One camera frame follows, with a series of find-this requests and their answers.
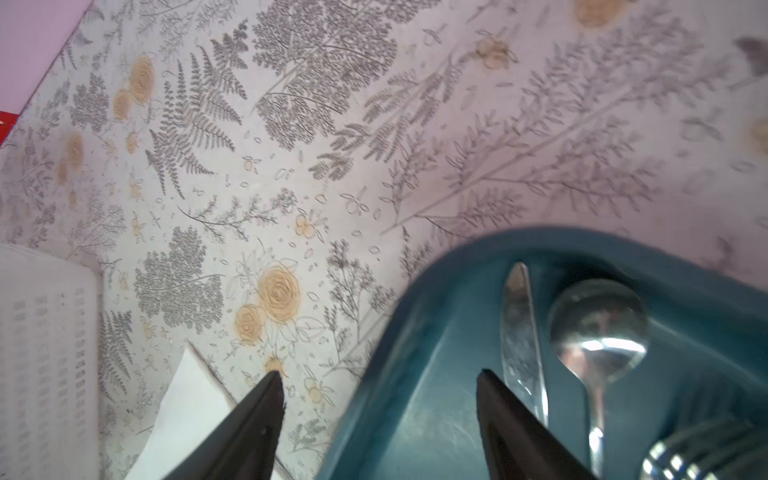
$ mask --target silverware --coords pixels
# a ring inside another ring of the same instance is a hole
[[[707,420],[660,440],[648,451],[640,480],[735,480],[754,466],[768,468],[768,436],[731,415]]]
[[[504,383],[544,426],[548,424],[547,389],[531,298],[528,268],[517,262],[504,285],[501,319]]]
[[[585,280],[554,302],[549,339],[566,368],[587,390],[591,470],[603,473],[605,388],[637,366],[650,343],[650,321],[640,299],[612,280]]]

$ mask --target spoon handle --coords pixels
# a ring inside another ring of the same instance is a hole
[[[589,401],[589,463],[592,475],[603,477],[603,441],[605,437],[605,412],[603,387],[587,387]]]

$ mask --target red object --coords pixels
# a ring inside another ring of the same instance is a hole
[[[11,127],[16,123],[18,115],[9,114],[7,111],[0,111],[0,144],[11,131]]]

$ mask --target knife blade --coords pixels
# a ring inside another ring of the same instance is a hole
[[[536,317],[528,267],[512,266],[504,285],[500,322],[504,383],[545,427],[547,390],[541,367]]]

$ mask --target floral tablecloth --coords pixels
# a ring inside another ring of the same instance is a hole
[[[97,0],[0,151],[0,239],[103,278],[122,478],[185,343],[312,478],[393,303],[509,227],[768,288],[762,0]]]

